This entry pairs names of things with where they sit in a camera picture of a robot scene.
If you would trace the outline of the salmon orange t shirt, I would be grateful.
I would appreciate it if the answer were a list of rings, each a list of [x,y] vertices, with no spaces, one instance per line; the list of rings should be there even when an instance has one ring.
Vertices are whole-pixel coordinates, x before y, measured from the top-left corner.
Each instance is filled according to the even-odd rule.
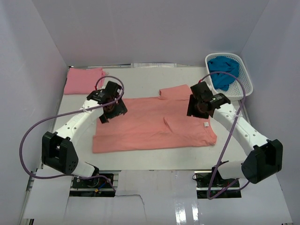
[[[165,88],[158,97],[126,98],[127,113],[97,122],[93,153],[213,146],[209,119],[187,116],[191,89]]]

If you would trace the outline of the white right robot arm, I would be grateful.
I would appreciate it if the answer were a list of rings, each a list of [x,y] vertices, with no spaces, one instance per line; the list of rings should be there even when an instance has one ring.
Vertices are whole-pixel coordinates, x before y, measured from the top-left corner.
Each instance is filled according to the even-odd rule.
[[[222,179],[247,179],[256,184],[282,169],[283,145],[256,131],[222,93],[214,95],[206,82],[191,86],[187,115],[214,120],[223,125],[246,154],[244,161],[218,162],[212,176]]]

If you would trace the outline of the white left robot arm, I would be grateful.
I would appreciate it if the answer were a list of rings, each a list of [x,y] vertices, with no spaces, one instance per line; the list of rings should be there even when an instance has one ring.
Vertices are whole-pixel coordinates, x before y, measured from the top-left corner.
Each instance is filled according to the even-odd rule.
[[[79,112],[55,132],[46,132],[42,138],[42,163],[65,174],[83,178],[95,176],[97,167],[79,160],[75,151],[84,132],[96,120],[107,123],[127,113],[122,100],[124,86],[109,81],[105,88],[92,91]]]

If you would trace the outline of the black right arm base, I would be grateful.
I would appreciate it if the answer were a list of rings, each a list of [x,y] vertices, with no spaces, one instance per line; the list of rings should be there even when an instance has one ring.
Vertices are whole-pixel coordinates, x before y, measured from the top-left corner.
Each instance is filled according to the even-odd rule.
[[[196,182],[196,192],[198,199],[207,199],[207,192],[211,179],[212,172],[198,172],[192,176],[192,180]],[[216,195],[223,188],[234,182],[234,179],[222,179],[218,174],[215,176],[212,183],[210,197]],[[229,198],[241,198],[240,183],[237,181],[225,192],[217,196],[217,198],[229,199]]]

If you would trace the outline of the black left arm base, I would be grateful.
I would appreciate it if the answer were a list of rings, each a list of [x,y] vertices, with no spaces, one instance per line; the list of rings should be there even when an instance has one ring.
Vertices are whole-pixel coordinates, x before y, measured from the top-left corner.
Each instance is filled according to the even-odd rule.
[[[72,197],[114,197],[114,187],[117,185],[116,175],[113,173],[102,173],[100,178],[82,180],[74,178],[71,183],[69,196]]]

